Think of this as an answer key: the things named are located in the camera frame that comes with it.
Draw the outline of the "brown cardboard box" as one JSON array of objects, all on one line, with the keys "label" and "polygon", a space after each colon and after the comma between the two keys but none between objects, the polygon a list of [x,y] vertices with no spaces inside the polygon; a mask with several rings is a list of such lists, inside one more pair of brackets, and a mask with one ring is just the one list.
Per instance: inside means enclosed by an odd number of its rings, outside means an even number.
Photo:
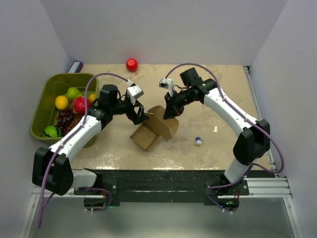
[{"label": "brown cardboard box", "polygon": [[171,140],[178,131],[179,121],[176,118],[164,119],[164,113],[162,106],[150,108],[146,113],[149,119],[130,135],[130,139],[144,151],[150,151],[160,137],[165,141]]}]

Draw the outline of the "small blue white toy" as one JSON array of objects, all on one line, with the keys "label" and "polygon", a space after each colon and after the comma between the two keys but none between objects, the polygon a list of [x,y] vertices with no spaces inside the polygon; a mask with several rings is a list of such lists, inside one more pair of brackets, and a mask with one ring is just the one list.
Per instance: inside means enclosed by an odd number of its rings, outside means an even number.
[{"label": "small blue white toy", "polygon": [[203,140],[200,137],[196,137],[195,139],[195,145],[201,146],[203,144]]}]

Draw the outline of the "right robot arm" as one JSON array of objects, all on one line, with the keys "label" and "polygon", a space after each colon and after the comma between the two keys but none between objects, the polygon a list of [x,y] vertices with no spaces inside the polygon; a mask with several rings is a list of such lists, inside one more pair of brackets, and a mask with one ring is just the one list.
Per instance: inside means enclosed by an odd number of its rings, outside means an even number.
[{"label": "right robot arm", "polygon": [[184,88],[180,92],[174,90],[170,78],[159,82],[160,88],[168,90],[164,99],[166,109],[163,118],[171,119],[183,114],[184,107],[199,101],[216,112],[237,135],[233,148],[234,159],[224,172],[220,184],[223,193],[233,194],[238,189],[240,178],[246,175],[251,164],[262,157],[270,149],[270,125],[266,120],[258,120],[238,107],[220,88],[215,77],[203,80],[195,68],[180,74]]}]

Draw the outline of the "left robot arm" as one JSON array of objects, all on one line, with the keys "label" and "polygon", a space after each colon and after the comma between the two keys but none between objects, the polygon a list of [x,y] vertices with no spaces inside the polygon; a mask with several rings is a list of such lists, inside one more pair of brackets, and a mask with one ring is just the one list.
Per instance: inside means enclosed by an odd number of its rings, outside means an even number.
[{"label": "left robot arm", "polygon": [[71,161],[79,151],[113,119],[114,115],[126,115],[135,125],[149,119],[144,106],[138,101],[143,95],[139,85],[126,89],[124,99],[118,95],[118,87],[106,84],[100,91],[96,105],[60,141],[49,148],[41,147],[34,155],[32,183],[57,195],[65,195],[72,188],[82,188],[98,194],[103,188],[97,174],[88,169],[74,170]]}]

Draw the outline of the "purple white box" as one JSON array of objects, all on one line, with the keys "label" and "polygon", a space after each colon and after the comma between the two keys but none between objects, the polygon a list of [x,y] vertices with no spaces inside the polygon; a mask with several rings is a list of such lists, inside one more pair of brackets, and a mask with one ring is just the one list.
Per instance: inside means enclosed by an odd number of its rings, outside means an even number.
[{"label": "purple white box", "polygon": [[70,69],[68,70],[68,73],[80,73],[83,68],[83,63],[81,61],[74,61]]}]

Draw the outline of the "small orange fruit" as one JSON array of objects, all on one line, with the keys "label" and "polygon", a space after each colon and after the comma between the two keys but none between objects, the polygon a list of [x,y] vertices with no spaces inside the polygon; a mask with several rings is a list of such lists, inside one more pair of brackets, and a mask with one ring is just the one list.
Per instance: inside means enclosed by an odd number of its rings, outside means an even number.
[{"label": "small orange fruit", "polygon": [[92,93],[90,96],[89,96],[89,101],[92,103],[96,98],[96,95],[94,93]]}]

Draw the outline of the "red apple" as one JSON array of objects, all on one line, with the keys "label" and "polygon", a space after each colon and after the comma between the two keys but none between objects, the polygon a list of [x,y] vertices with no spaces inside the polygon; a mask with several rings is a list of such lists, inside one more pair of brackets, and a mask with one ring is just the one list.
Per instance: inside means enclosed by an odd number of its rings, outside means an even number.
[{"label": "red apple", "polygon": [[126,61],[126,68],[129,72],[136,72],[138,69],[138,62],[135,59],[130,58]]}]

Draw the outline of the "purple grapes bunch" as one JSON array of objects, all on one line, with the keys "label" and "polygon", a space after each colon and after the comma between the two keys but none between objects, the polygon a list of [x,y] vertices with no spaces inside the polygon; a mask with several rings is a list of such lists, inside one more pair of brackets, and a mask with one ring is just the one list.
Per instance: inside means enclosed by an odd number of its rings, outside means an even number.
[{"label": "purple grapes bunch", "polygon": [[56,126],[65,136],[80,122],[82,117],[82,115],[76,114],[72,108],[66,108],[60,111],[56,117]]}]

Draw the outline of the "yellow lemon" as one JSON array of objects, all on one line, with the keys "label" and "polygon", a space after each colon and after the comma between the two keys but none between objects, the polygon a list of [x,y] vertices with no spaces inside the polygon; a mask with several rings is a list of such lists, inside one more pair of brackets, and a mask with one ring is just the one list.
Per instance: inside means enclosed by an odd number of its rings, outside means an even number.
[{"label": "yellow lemon", "polygon": [[68,107],[68,103],[68,98],[64,95],[60,95],[56,97],[54,104],[58,110],[62,111]]}]

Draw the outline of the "green plastic bin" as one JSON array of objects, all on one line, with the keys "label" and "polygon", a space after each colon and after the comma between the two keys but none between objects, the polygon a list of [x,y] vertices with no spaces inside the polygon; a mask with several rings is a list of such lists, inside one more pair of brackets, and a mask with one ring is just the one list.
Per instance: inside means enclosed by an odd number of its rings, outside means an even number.
[{"label": "green plastic bin", "polygon": [[76,87],[84,94],[88,81],[93,77],[90,73],[61,73],[49,78],[43,88],[35,115],[30,127],[32,136],[48,145],[55,144],[60,137],[43,137],[43,131],[46,127],[56,125],[56,117],[59,114],[55,107],[57,96],[66,95],[70,87]]}]

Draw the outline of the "small watermelon toy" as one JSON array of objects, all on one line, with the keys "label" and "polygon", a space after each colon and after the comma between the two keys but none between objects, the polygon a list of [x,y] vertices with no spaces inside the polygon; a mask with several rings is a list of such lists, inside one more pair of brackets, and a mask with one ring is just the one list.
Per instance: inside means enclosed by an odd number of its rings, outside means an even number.
[{"label": "small watermelon toy", "polygon": [[57,138],[62,137],[62,131],[59,127],[50,125],[43,131],[43,137]]}]

